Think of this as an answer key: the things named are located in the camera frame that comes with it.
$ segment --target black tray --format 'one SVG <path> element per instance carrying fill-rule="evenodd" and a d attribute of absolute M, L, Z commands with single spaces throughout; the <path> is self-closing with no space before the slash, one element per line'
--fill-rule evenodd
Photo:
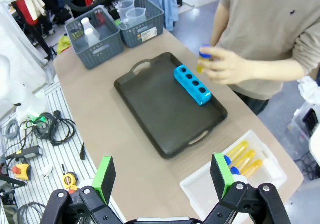
<path fill-rule="evenodd" d="M 140 61 L 114 82 L 114 87 L 164 159 L 171 159 L 203 141 L 228 116 L 227 110 L 213 95 L 203 106 L 196 103 L 174 77 L 174 70 L 180 65 L 182 63 L 173 54 L 163 53 L 152 60 Z"/>

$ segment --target screw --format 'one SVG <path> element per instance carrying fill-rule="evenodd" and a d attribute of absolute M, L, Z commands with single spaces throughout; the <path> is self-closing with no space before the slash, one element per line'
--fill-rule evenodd
<path fill-rule="evenodd" d="M 238 190 L 242 190 L 242 189 L 244 188 L 244 186 L 243 186 L 242 184 L 238 184 L 238 185 L 236 185 L 236 188 L 237 188 Z"/>
<path fill-rule="evenodd" d="M 263 189 L 265 192 L 269 192 L 269 191 L 270 191 L 270 187 L 268 187 L 267 185 L 265 185 L 262 189 Z"/>
<path fill-rule="evenodd" d="M 83 193 L 84 193 L 84 194 L 89 194 L 89 193 L 90 193 L 90 189 L 85 189 L 85 190 L 83 191 Z"/>

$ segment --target beige shirt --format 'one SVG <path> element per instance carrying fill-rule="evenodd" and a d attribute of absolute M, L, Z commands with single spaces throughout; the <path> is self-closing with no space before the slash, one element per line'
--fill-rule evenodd
<path fill-rule="evenodd" d="M 307 75 L 320 62 L 320 0 L 220 0 L 229 23 L 217 46 L 254 61 L 295 59 Z M 253 99 L 268 100 L 283 82 L 247 80 L 231 85 Z"/>

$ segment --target gray basket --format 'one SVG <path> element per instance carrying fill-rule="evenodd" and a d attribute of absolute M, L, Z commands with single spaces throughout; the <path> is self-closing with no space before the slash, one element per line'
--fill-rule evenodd
<path fill-rule="evenodd" d="M 163 10 L 149 0 L 135 0 L 134 6 L 136 8 L 146 8 L 145 15 L 147 20 L 129 29 L 126 29 L 125 25 L 119 25 L 121 38 L 128 48 L 135 48 L 164 32 Z"/>
<path fill-rule="evenodd" d="M 81 24 L 83 18 L 89 18 L 90 23 L 100 34 L 101 42 L 92 47 L 89 47 L 85 40 L 84 27 Z M 79 16 L 66 24 L 65 29 L 74 52 L 87 69 L 95 68 L 124 51 L 120 30 L 104 7 L 96 7 Z"/>

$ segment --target beige tabletop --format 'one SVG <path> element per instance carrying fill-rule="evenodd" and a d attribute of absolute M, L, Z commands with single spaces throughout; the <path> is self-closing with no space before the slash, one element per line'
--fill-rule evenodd
<path fill-rule="evenodd" d="M 228 111 L 227 119 L 209 138 L 171 160 L 164 160 L 152 146 L 114 88 L 117 78 L 134 64 L 170 52 L 194 74 L 198 58 L 169 32 L 125 51 L 87 70 L 72 48 L 55 60 L 60 83 L 87 151 L 96 167 L 103 156 L 113 156 L 117 177 L 112 195 L 128 220 L 137 217 L 197 215 L 179 184 L 207 164 L 213 152 L 222 152 L 248 130 L 253 130 L 277 157 L 287 174 L 279 189 L 286 202 L 303 176 L 276 138 L 227 87 L 197 77 Z"/>

